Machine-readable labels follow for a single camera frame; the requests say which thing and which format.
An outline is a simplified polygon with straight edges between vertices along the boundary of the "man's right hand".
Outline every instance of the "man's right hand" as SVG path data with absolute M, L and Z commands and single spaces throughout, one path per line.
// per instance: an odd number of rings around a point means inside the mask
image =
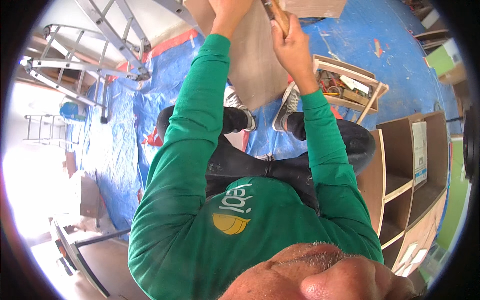
M 283 33 L 275 20 L 272 20 L 273 49 L 280 64 L 292 76 L 301 95 L 318 91 L 318 84 L 312 71 L 312 58 L 308 49 L 309 37 L 294 14 L 288 14 L 290 30 L 283 39 Z

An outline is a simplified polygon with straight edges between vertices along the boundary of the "man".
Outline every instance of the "man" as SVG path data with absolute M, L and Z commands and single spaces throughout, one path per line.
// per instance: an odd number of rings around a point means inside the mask
M 234 107 L 222 107 L 229 39 L 252 0 L 210 3 L 212 32 L 175 107 L 158 117 L 164 145 L 130 235 L 135 281 L 153 299 L 413 297 L 412 283 L 382 265 L 380 242 L 296 16 L 289 18 L 285 40 L 273 22 L 275 53 L 298 87 L 287 90 L 273 127 L 289 128 L 299 93 L 308 155 L 262 165 L 227 146 L 221 133 L 255 127 L 232 90 L 225 102 Z M 309 204 L 310 186 L 316 208 Z

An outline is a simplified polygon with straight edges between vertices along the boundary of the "yellow hard hat logo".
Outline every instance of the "yellow hard hat logo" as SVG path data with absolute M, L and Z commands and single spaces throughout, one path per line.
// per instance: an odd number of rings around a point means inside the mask
M 223 214 L 213 214 L 213 224 L 226 234 L 241 233 L 247 226 L 250 219 L 244 219 L 239 216 L 230 216 Z

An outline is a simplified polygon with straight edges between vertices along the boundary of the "wooden tool box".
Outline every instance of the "wooden tool box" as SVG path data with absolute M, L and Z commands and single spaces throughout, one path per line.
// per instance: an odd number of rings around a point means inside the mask
M 366 86 L 369 86 L 371 89 L 372 95 L 375 94 L 376 89 L 380 89 L 378 96 L 373 100 L 372 107 L 367 111 L 368 114 L 374 114 L 378 112 L 378 99 L 388 92 L 387 84 L 380 84 L 381 82 L 375 79 L 375 75 L 367 70 L 361 69 L 354 65 L 342 62 L 339 60 L 334 60 L 325 56 L 313 55 L 313 72 L 317 72 L 317 69 L 329 71 L 332 73 L 345 75 L 351 79 L 354 79 Z M 333 105 L 339 105 L 346 108 L 351 108 L 357 111 L 363 111 L 365 104 L 357 103 L 352 100 L 343 98 L 325 95 L 328 103 Z
M 412 123 L 427 123 L 427 180 L 414 185 Z M 372 227 L 382 246 L 385 265 L 408 275 L 421 263 L 411 263 L 429 249 L 445 205 L 448 175 L 448 136 L 443 111 L 414 114 L 377 125 L 371 131 L 376 151 L 357 176 L 358 189 L 368 207 Z M 410 245 L 416 243 L 412 253 Z

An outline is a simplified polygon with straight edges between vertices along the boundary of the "foot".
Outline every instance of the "foot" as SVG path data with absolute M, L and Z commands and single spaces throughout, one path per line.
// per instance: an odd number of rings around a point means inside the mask
M 245 112 L 245 115 L 247 115 L 247 128 L 245 128 L 244 130 L 247 132 L 255 130 L 257 124 L 255 123 L 255 119 L 253 118 L 252 113 L 242 103 L 239 96 L 237 95 L 237 92 L 235 92 L 235 88 L 231 85 L 225 88 L 223 106 L 227 108 L 237 108 Z
M 300 91 L 295 82 L 292 82 L 285 90 L 285 93 L 282 97 L 282 104 L 280 105 L 280 109 L 278 110 L 275 118 L 273 119 L 273 130 L 280 132 L 287 131 L 287 117 L 297 111 L 299 100 Z

